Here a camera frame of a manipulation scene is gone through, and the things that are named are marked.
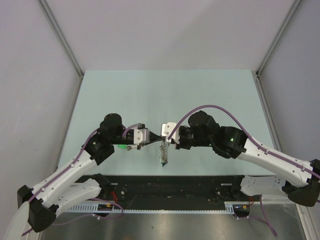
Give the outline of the aluminium frame right post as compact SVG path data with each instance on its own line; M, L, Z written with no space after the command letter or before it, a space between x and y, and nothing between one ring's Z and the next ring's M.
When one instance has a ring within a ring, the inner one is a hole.
M284 34L286 33L288 27L293 21L296 13L298 12L300 6L302 5L303 0L294 0L292 5L289 8L289 11L285 15L284 20L282 21L279 29L277 30L275 37L273 38L267 52L265 53L261 63L259 64L257 70L255 71L256 76L259 78L264 71L266 65L270 61L272 55L274 54L276 48L278 47L280 41L282 40Z

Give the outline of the metal disc keyring holder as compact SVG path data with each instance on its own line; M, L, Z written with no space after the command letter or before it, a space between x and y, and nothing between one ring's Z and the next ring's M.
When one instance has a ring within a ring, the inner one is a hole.
M160 144L160 163L161 166L164 167L168 163L168 143L166 141L163 141Z

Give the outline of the green key tag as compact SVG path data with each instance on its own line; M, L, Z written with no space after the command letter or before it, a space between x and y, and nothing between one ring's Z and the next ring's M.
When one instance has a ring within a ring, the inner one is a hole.
M125 144L119 144L119 145L118 145L118 148L120 148L120 149L126 149L127 146L126 146Z

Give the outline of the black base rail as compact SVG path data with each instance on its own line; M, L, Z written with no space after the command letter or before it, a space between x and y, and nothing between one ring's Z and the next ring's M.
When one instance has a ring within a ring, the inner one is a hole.
M214 202L258 201L261 193L243 193L240 183L243 175L225 176L174 176L174 175L84 175L76 182L98 178L102 182L101 197L115 193L120 201L135 196L150 197L195 197Z

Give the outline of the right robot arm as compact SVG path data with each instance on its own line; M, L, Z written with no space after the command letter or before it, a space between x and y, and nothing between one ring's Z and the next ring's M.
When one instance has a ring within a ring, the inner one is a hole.
M162 131L176 149L211 147L223 158L246 161L273 173L272 176L244 176L230 188L231 196L237 201L247 196L276 195L305 207L313 207L318 202L320 162L317 159L305 161L277 151L243 129L220 126L202 110L188 118L188 126L167 123Z

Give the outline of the aluminium frame left post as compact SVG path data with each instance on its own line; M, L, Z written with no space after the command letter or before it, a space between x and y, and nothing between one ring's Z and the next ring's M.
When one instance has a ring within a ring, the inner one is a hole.
M68 43L68 40L66 39L58 21L55 18L55 15L48 3L47 0L37 0L37 3L39 4L40 9L42 10L45 18L47 19L53 33L55 34L57 40L59 41L62 49L64 50L66 56L71 62L72 67L76 71L77 75L82 80L84 77L84 71L81 69L80 64L70 46Z

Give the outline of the aluminium frame post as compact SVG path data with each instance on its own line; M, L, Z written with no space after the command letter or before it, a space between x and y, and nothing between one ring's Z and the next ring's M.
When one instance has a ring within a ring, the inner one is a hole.
M68 43L68 40L66 39L58 21L55 18L55 15L48 3L47 0L37 0L37 3L39 4L40 9L42 10L45 18L47 19L53 33L55 34L57 40L59 41L62 49L64 50L66 56L71 62L72 67L76 71L77 75L82 80L84 77L84 71L81 69L80 64L70 46Z
M278 47L280 41L282 40L284 34L286 33L288 27L293 21L296 13L298 12L300 6L302 5L303 0L294 0L292 5L289 8L289 11L285 15L284 20L282 21L279 29L277 30L275 37L273 38L267 52L265 53L261 63L259 64L257 70L255 71L256 76L259 78L264 71L266 65L270 61L272 55L274 54L276 48Z

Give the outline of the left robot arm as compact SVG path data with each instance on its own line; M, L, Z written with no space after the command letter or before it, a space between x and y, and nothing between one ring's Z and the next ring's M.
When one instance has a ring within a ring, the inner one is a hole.
M107 199L111 193L110 182L101 174L95 174L76 187L71 185L109 158L116 145L141 148L163 140L164 136L153 133L143 123L125 127L119 114L106 115L69 162L40 183L32 187L23 185L18 189L18 206L28 203L26 220L30 229L42 232L69 207L96 197Z

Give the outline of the silver key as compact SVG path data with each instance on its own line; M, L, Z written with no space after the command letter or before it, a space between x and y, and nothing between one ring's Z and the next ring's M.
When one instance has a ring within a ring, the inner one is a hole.
M135 146L131 146L131 145L128 145L127 147L126 147L126 149L128 150L128 151L130 151L130 150L133 150L133 149L137 149L138 147L135 145Z

